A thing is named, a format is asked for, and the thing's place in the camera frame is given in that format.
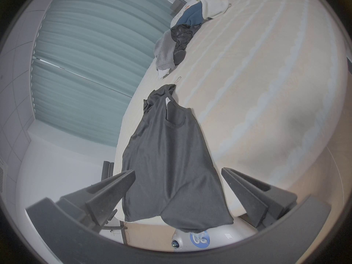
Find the wooden floor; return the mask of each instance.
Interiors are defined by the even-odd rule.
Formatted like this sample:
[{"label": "wooden floor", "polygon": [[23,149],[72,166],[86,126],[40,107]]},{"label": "wooden floor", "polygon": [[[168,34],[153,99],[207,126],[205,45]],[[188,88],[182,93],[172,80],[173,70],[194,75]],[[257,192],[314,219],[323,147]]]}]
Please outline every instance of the wooden floor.
[{"label": "wooden floor", "polygon": [[[352,189],[352,75],[349,74],[343,111],[328,145],[316,162],[289,189],[298,196],[298,202],[309,194],[332,206],[323,229],[298,261],[301,263],[323,240],[340,215]],[[173,251],[170,243],[175,229],[170,226],[152,226],[128,223],[128,245],[150,250]]]}]

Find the blue circular logo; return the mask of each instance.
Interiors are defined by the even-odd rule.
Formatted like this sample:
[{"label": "blue circular logo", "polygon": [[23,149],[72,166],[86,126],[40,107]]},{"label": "blue circular logo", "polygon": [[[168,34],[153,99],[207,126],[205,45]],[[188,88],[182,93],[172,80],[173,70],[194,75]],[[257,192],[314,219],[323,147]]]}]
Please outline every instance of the blue circular logo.
[{"label": "blue circular logo", "polygon": [[199,234],[190,233],[189,237],[191,238],[192,244],[200,249],[205,249],[210,244],[210,237],[207,231],[201,232]]}]

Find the mattress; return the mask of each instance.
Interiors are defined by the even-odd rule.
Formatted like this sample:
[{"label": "mattress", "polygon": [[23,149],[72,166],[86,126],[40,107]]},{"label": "mattress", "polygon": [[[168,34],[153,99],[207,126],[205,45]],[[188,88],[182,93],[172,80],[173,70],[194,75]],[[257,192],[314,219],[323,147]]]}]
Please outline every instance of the mattress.
[{"label": "mattress", "polygon": [[[143,115],[143,99],[175,83],[175,100],[198,120],[226,202],[244,208],[220,175],[223,167],[288,189],[319,156],[345,97],[344,39],[318,0],[229,0],[202,25],[184,61],[164,79],[155,60],[122,120],[114,174]],[[124,220],[121,202],[116,217]],[[164,224],[160,217],[140,223]]]}]

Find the black garment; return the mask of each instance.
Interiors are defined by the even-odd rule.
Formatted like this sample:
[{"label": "black garment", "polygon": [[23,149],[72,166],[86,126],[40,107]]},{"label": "black garment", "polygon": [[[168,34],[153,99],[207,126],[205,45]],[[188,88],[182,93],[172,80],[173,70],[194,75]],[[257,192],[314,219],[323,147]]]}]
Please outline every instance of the black garment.
[{"label": "black garment", "polygon": [[172,98],[175,87],[164,85],[144,100],[144,115],[123,153],[122,171],[135,171],[122,199],[125,220],[160,215],[195,233],[232,224],[200,126],[191,109]]},{"label": "black garment", "polygon": [[177,24],[173,26],[171,31],[171,38],[176,42],[174,50],[174,64],[180,64],[186,56],[186,47],[191,41],[196,32],[200,29],[201,24],[188,25]]}]

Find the curtain fold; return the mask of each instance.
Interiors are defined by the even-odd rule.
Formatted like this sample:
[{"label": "curtain fold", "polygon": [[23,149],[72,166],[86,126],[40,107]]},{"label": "curtain fold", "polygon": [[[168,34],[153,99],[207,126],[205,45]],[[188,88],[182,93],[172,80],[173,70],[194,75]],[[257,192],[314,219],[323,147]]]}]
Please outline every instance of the curtain fold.
[{"label": "curtain fold", "polygon": [[169,28],[167,0],[54,0],[34,48],[36,118],[116,146],[123,114]]}]

